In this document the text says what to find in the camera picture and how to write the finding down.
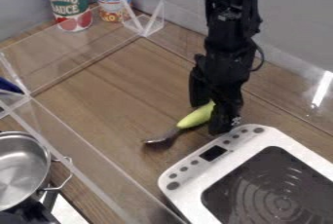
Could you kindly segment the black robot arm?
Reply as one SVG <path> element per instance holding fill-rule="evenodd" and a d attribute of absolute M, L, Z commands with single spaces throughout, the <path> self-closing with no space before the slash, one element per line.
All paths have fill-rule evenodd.
<path fill-rule="evenodd" d="M 229 132 L 240 122 L 244 107 L 242 86 L 261 47 L 254 36 L 261 32 L 260 0 L 205 0 L 209 34 L 204 54 L 194 56 L 189 77 L 190 104 L 212 104 L 209 132 Z"/>

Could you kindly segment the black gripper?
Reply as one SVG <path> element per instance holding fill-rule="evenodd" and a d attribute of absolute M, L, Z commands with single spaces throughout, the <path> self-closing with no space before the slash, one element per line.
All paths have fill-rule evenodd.
<path fill-rule="evenodd" d="M 241 88 L 250 79 L 257 49 L 257 43 L 250 41 L 234 52 L 208 49 L 205 56 L 196 54 L 196 66 L 189 78 L 190 104 L 200 107 L 213 101 L 212 135 L 230 132 L 241 122 Z"/>

